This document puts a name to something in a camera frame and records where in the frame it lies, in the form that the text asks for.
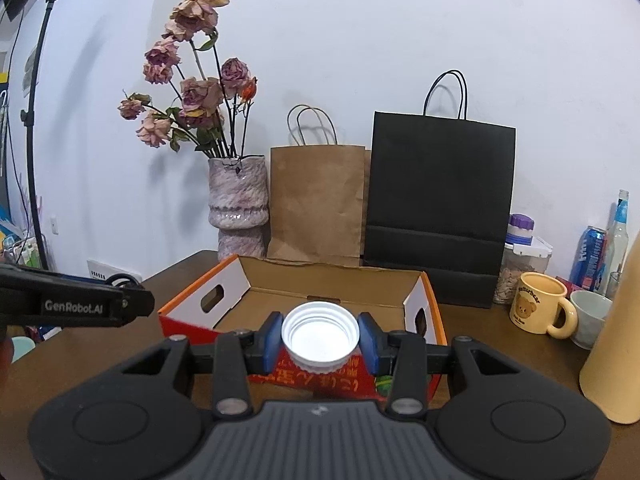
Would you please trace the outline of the red orange cardboard box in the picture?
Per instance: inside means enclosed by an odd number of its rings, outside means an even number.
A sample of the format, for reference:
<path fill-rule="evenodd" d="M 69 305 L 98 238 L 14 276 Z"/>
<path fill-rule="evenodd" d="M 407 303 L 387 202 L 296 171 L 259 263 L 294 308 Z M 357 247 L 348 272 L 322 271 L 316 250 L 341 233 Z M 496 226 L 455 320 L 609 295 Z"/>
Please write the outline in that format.
<path fill-rule="evenodd" d="M 446 344 L 439 307 L 425 273 L 275 262 L 231 256 L 186 286 L 158 311 L 165 336 L 211 344 L 237 328 L 258 330 L 273 311 L 326 301 L 352 315 L 368 312 L 382 330 L 408 330 Z"/>

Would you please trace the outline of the purple white ceramic vase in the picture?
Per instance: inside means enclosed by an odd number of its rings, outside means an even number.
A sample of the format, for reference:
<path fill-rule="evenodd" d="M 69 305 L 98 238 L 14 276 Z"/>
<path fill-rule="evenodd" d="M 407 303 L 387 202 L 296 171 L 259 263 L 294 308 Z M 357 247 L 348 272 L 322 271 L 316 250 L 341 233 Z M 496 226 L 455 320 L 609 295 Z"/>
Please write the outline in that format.
<path fill-rule="evenodd" d="M 218 257 L 262 258 L 269 221 L 269 190 L 264 155 L 208 161 L 208 221 L 218 230 Z"/>

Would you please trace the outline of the yellow bear mug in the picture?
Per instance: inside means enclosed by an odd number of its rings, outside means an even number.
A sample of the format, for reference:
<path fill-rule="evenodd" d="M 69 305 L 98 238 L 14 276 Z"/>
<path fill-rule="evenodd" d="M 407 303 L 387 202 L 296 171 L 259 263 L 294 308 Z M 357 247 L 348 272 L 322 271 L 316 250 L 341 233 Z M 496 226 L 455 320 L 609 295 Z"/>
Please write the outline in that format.
<path fill-rule="evenodd" d="M 566 286 L 547 274 L 524 272 L 509 313 L 510 321 L 524 332 L 570 338 L 578 325 L 577 310 L 566 298 Z"/>

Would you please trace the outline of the brown paper bag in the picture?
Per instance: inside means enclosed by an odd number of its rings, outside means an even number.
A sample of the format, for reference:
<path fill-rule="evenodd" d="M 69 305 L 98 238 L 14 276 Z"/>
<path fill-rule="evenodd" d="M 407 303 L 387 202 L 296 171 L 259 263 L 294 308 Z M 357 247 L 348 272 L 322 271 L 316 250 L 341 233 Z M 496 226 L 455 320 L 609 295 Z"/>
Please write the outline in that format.
<path fill-rule="evenodd" d="M 293 146 L 270 152 L 271 260 L 359 266 L 367 217 L 371 151 L 337 140 L 322 108 L 293 106 L 286 119 L 314 113 L 326 142 L 309 144 L 303 127 L 288 125 Z"/>

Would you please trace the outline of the black paper bag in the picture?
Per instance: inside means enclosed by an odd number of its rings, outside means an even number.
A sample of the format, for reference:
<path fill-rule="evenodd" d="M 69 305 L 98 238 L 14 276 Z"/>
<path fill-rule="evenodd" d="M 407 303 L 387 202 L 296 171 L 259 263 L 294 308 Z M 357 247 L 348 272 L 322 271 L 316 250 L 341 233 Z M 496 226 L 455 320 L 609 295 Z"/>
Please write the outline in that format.
<path fill-rule="evenodd" d="M 460 70 L 454 118 L 377 112 L 362 261 L 421 270 L 442 304 L 488 309 L 510 216 L 516 131 L 472 122 Z"/>

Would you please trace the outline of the clear jar purple lid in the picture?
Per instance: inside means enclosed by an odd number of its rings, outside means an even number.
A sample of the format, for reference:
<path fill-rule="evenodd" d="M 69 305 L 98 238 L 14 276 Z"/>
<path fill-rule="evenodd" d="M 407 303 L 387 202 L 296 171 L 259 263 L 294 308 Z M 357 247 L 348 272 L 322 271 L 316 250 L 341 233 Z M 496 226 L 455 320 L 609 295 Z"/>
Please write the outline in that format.
<path fill-rule="evenodd" d="M 512 302 L 522 273 L 547 271 L 553 248 L 534 231 L 535 220 L 532 217 L 519 212 L 510 215 L 494 292 L 495 304 Z"/>

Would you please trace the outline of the grey white cup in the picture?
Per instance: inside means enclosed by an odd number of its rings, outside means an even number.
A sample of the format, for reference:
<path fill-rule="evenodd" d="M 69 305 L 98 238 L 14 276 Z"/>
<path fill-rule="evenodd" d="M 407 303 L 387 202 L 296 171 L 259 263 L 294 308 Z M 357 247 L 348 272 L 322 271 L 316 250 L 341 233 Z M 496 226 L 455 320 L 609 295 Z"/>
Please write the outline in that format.
<path fill-rule="evenodd" d="M 591 350 L 604 326 L 612 301 L 596 292 L 579 289 L 570 294 L 577 311 L 578 324 L 570 339 L 576 346 Z"/>

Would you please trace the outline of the blue soda can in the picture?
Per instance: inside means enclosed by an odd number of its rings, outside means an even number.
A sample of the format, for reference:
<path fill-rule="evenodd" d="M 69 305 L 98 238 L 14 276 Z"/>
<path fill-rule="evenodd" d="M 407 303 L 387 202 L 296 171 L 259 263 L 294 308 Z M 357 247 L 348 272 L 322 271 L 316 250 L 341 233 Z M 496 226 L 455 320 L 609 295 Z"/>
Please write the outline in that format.
<path fill-rule="evenodd" d="M 570 281 L 585 290 L 593 288 L 603 252 L 606 232 L 597 226 L 588 226 L 579 239 Z"/>

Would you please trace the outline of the beige cylinder container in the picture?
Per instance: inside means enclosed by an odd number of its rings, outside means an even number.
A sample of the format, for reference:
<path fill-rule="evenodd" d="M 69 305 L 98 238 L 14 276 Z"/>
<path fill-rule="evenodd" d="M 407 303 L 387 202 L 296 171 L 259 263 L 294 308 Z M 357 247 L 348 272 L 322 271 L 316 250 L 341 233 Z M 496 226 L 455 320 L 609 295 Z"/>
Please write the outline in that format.
<path fill-rule="evenodd" d="M 579 373 L 582 394 L 616 424 L 640 419 L 640 242 L 626 259 L 614 302 Z"/>

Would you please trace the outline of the dried pink rose bouquet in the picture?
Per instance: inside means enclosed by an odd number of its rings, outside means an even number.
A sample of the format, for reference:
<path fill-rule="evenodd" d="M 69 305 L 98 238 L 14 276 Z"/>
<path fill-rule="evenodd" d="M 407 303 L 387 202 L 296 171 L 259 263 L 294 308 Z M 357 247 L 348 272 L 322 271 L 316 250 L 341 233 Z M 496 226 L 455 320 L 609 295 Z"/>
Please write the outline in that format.
<path fill-rule="evenodd" d="M 181 0 L 145 52 L 144 81 L 171 88 L 175 97 L 160 107 L 152 96 L 131 92 L 117 109 L 122 119 L 140 122 L 136 136 L 149 148 L 178 152 L 191 144 L 209 159 L 245 156 L 258 79 L 239 58 L 222 60 L 218 53 L 218 10 L 230 2 Z"/>

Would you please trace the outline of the clear glass bottle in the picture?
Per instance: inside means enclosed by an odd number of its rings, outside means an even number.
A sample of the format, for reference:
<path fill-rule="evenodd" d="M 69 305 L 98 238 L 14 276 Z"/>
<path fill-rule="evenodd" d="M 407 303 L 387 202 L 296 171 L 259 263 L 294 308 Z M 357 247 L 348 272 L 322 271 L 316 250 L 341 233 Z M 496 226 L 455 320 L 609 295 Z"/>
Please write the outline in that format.
<path fill-rule="evenodd" d="M 606 293 L 611 274 L 618 270 L 626 256 L 628 247 L 628 200 L 629 192 L 620 190 L 613 222 L 605 235 L 603 254 L 598 271 L 596 291 L 601 295 Z"/>

